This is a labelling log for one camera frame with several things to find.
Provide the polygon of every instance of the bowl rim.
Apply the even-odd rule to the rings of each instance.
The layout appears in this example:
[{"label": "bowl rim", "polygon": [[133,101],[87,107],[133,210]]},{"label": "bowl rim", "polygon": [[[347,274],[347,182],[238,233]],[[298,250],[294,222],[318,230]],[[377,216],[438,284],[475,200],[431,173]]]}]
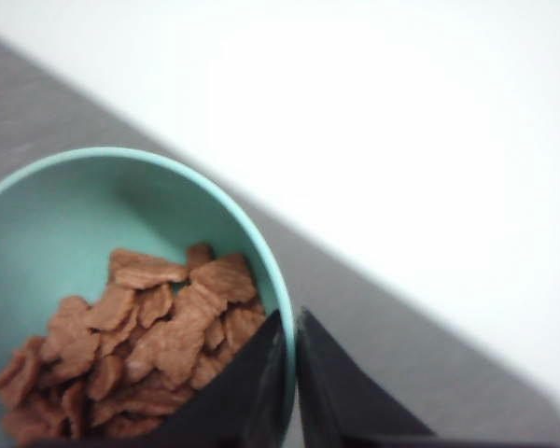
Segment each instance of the bowl rim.
[{"label": "bowl rim", "polygon": [[287,286],[285,284],[284,277],[280,272],[278,263],[273,256],[272,250],[263,238],[263,235],[259,232],[255,223],[241,208],[241,206],[221,187],[204,175],[198,173],[192,168],[189,168],[184,163],[159,154],[128,147],[84,147],[60,152],[25,165],[0,181],[0,195],[26,177],[34,175],[46,168],[61,163],[90,158],[120,158],[143,161],[160,166],[161,168],[172,171],[178,175],[182,175],[209,193],[241,225],[263,259],[263,264],[272,280],[273,292],[278,299],[278,308],[280,309],[280,316],[283,329],[285,331],[285,338],[287,340],[287,386],[288,391],[293,391],[293,393],[288,392],[287,402],[285,403],[286,416],[288,420],[293,407],[295,389],[295,328]]}]

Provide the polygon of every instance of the white wall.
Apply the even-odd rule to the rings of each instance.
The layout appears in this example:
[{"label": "white wall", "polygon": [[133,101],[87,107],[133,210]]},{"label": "white wall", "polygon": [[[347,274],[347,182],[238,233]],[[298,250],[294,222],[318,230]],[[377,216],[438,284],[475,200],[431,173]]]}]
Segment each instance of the white wall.
[{"label": "white wall", "polygon": [[0,37],[560,405],[560,0],[0,0]]}]

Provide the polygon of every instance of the bowl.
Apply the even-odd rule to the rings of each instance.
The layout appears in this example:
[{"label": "bowl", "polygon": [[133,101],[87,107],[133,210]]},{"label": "bowl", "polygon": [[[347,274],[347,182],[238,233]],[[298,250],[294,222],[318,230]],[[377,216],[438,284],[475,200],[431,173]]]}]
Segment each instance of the bowl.
[{"label": "bowl", "polygon": [[[36,161],[0,182],[0,370],[32,334],[45,334],[61,297],[95,301],[115,247],[184,262],[208,242],[245,254],[287,338],[286,417],[294,395],[294,329],[282,274],[265,240],[220,187],[177,161],[92,147]],[[0,419],[5,408],[0,404]],[[12,440],[0,428],[0,448]]]}]

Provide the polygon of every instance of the cereal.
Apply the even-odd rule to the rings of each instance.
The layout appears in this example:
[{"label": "cereal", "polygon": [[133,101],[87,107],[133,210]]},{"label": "cereal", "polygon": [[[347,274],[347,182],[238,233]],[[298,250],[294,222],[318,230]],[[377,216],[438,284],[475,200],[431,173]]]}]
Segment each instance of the cereal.
[{"label": "cereal", "polygon": [[[190,282],[173,295],[171,282]],[[231,362],[265,319],[245,259],[187,266],[115,249],[93,306],[63,298],[46,338],[32,336],[0,373],[2,426],[19,446],[40,439],[135,437],[159,426]]]}]

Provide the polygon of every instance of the gray countertop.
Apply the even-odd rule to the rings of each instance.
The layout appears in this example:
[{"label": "gray countertop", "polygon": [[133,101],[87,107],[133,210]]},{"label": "gray countertop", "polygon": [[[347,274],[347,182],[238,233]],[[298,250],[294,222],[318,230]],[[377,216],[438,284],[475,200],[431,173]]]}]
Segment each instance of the gray countertop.
[{"label": "gray countertop", "polygon": [[[179,159],[0,44],[0,179],[49,154],[94,146],[136,147]],[[207,167],[180,160],[209,175]],[[371,378],[436,432],[560,445],[559,413],[542,393],[236,194],[232,186],[218,184],[270,244],[294,309],[310,308]],[[302,445],[295,407],[287,446]]]}]

